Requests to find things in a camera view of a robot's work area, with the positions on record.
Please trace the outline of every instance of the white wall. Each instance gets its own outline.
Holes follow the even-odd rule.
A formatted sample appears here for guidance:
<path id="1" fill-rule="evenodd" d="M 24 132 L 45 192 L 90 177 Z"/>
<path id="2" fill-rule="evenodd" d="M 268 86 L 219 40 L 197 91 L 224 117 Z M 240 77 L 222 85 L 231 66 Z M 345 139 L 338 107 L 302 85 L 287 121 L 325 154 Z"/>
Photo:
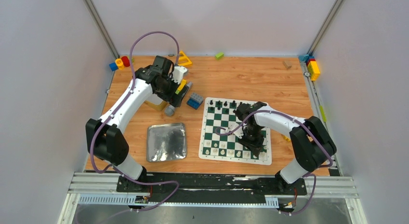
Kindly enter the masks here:
<path id="1" fill-rule="evenodd" d="M 82 0 L 0 0 L 0 14 L 0 222 L 52 224 L 113 59 Z"/>
<path id="2" fill-rule="evenodd" d="M 407 223 L 409 0 L 346 0 L 315 53 L 343 171 L 371 224 Z"/>
<path id="3" fill-rule="evenodd" d="M 299 55 L 308 51 L 335 0 L 93 0 L 115 46 L 129 54 L 142 34 L 173 34 L 188 55 Z M 166 36 L 135 48 L 175 53 Z"/>

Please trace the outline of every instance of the green and white chessboard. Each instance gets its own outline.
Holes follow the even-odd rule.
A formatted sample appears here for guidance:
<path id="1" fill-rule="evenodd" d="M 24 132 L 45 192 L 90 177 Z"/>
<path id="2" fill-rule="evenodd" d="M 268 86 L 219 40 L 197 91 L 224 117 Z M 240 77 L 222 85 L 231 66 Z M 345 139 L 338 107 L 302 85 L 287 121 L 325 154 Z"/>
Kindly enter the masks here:
<path id="1" fill-rule="evenodd" d="M 243 162 L 258 165 L 270 165 L 272 162 L 271 155 L 271 136 L 270 129 L 263 128 L 261 131 L 264 135 L 264 147 L 258 157 L 252 152 L 239 144 L 235 135 L 219 136 L 215 133 L 217 127 L 224 127 L 226 130 L 232 123 L 240 124 L 241 121 L 234 114 L 237 106 L 242 103 L 254 104 L 255 101 L 235 100 L 225 98 L 206 98 L 204 101 L 202 134 L 200 136 L 199 157 L 208 160 L 223 160 L 233 162 Z"/>

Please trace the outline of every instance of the gray lego brick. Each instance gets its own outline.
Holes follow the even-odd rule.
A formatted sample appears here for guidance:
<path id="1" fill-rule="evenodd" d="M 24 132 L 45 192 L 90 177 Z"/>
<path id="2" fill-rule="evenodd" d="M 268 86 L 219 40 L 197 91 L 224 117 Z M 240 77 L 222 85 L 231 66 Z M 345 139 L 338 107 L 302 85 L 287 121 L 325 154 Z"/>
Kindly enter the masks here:
<path id="1" fill-rule="evenodd" d="M 198 94 L 196 94 L 196 93 L 193 93 L 193 94 L 191 95 L 191 99 L 195 100 L 195 101 L 198 102 L 199 104 L 203 102 L 203 97 L 200 96 L 200 95 L 198 95 Z"/>

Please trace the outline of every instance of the metal tray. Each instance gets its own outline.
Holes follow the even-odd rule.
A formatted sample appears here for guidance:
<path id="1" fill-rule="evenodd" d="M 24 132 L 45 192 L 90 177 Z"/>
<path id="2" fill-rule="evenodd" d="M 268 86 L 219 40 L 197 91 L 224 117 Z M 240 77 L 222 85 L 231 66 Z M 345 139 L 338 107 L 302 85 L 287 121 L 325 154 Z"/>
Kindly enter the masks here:
<path id="1" fill-rule="evenodd" d="M 153 125 L 148 128 L 146 142 L 148 162 L 180 160 L 186 155 L 186 130 L 183 123 Z"/>

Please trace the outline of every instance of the wooden tabletop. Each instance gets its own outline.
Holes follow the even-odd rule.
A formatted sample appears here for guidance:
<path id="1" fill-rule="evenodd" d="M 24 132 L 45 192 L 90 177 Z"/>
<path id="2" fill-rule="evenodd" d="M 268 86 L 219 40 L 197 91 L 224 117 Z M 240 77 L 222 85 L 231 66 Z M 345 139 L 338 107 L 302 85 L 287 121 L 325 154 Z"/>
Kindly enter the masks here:
<path id="1" fill-rule="evenodd" d="M 200 133 L 204 105 L 198 110 L 186 104 L 191 93 L 202 97 L 230 98 L 236 100 L 265 101 L 276 110 L 308 118 L 313 115 L 307 88 L 297 58 L 270 57 L 190 57 L 193 65 L 188 67 L 185 78 L 193 82 L 181 107 L 172 117 L 163 111 L 158 112 L 143 104 L 129 122 L 125 139 L 129 144 L 132 157 L 152 172 L 197 172 L 197 173 L 231 173 L 231 174 L 269 174 L 274 175 L 286 166 L 294 153 L 290 142 L 271 131 L 273 163 L 253 165 L 228 161 L 200 159 L 198 156 Z M 152 64 L 154 56 L 134 57 L 135 69 Z M 283 60 L 290 61 L 292 67 L 286 70 Z M 118 100 L 132 78 L 129 68 L 116 71 L 104 107 L 104 113 Z M 146 136 L 148 127 L 158 124 L 184 123 L 188 143 L 187 157 L 182 160 L 149 163 L 146 161 Z M 107 164 L 95 159 L 102 169 Z M 88 159 L 86 169 L 92 169 Z M 321 168 L 315 171 L 317 176 L 328 176 L 328 170 Z"/>

